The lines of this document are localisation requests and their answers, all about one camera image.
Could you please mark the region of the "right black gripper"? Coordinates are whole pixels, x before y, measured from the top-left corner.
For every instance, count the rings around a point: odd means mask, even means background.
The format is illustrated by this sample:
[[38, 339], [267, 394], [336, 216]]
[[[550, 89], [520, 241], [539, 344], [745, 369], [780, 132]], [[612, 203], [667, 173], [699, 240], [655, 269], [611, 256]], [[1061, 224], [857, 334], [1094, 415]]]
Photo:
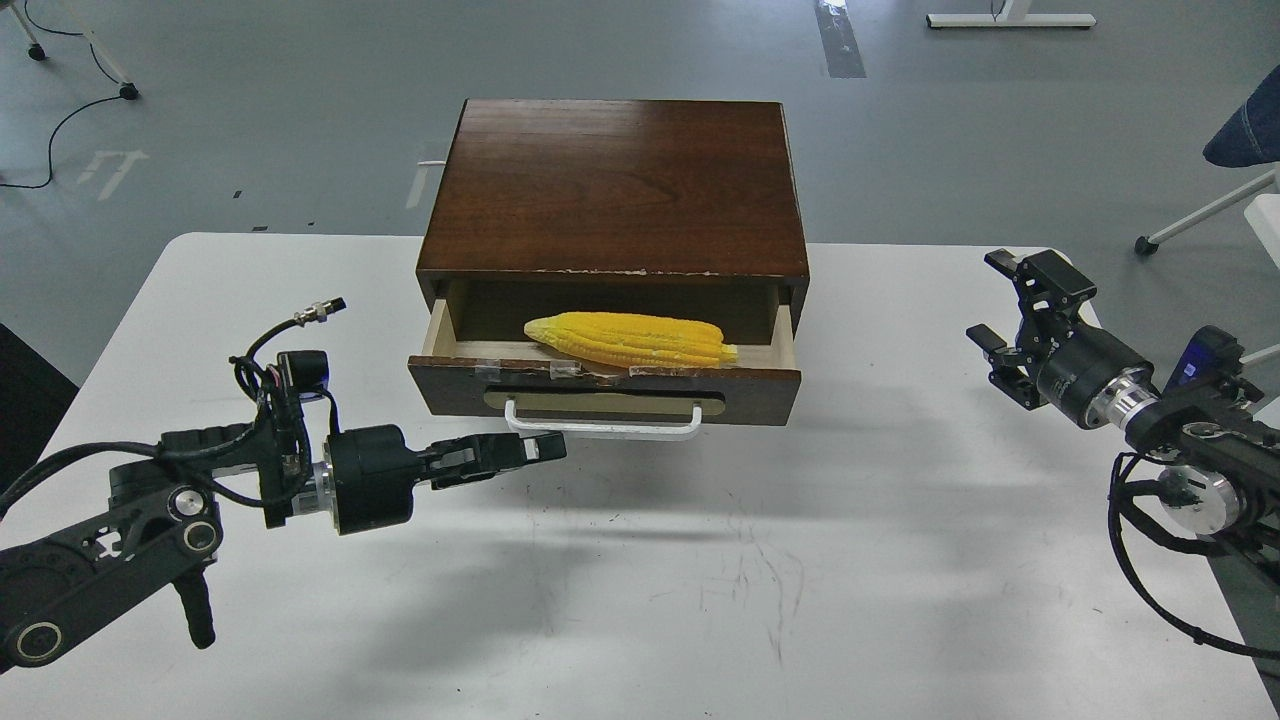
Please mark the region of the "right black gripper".
[[1083, 323], [1080, 309], [1098, 292], [1093, 281], [1053, 250], [1014, 256], [1006, 249], [984, 255], [984, 263], [1010, 279], [1018, 295], [1021, 324], [1018, 346], [1053, 346], [1034, 379], [1025, 372], [1032, 360], [988, 325], [966, 328], [989, 364], [989, 383], [1027, 410], [1044, 398], [1082, 429], [1106, 423], [1094, 400], [1116, 378], [1149, 378], [1149, 361], [1110, 332]]

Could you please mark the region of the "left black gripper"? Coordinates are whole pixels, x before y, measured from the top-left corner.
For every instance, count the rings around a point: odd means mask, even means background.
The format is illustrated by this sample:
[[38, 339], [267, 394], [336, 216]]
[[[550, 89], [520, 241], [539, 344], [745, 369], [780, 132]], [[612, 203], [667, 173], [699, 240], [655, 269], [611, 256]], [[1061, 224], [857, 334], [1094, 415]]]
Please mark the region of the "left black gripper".
[[483, 433], [429, 445], [420, 452], [397, 425], [332, 434], [325, 443], [332, 480], [332, 516], [339, 536], [407, 523], [413, 487], [447, 489], [567, 456], [558, 430], [534, 436]]

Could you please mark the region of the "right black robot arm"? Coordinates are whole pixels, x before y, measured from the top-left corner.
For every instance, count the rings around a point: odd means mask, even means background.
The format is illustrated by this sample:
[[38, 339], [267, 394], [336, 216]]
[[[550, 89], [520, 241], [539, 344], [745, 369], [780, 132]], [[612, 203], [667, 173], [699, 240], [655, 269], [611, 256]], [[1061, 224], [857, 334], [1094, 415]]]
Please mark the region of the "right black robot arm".
[[1190, 532], [1146, 534], [1184, 553], [1230, 553], [1277, 582], [1277, 430], [1257, 421], [1261, 391], [1243, 375], [1242, 346], [1216, 325], [1190, 338], [1164, 389], [1153, 365], [1082, 318], [1096, 286], [1052, 250], [986, 263], [1010, 279], [1021, 324], [1012, 343], [987, 325], [966, 337], [989, 364], [989, 382], [1028, 410], [1046, 404], [1083, 429], [1114, 425], [1138, 454], [1164, 462], [1144, 484]]

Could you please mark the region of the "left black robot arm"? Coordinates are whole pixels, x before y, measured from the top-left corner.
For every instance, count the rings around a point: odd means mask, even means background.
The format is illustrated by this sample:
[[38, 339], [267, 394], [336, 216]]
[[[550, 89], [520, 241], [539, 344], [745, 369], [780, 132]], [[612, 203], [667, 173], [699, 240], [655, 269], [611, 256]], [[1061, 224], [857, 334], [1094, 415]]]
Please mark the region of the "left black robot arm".
[[215, 632], [204, 573], [224, 537], [218, 497], [262, 510], [268, 527], [329, 512], [346, 536], [408, 521], [419, 484], [445, 489], [566, 455], [557, 430], [466, 436], [416, 451], [398, 427], [342, 430], [333, 421], [324, 460], [314, 462], [303, 405], [330, 395], [326, 355], [283, 352], [269, 366], [256, 356], [282, 332], [324, 322], [344, 305], [314, 304], [230, 359], [255, 404], [252, 421], [169, 432], [155, 445], [72, 446], [4, 491], [9, 510], [73, 462], [102, 452], [136, 456], [111, 470], [106, 512], [3, 551], [4, 669], [54, 662], [165, 585], [180, 597], [193, 644], [209, 647]]

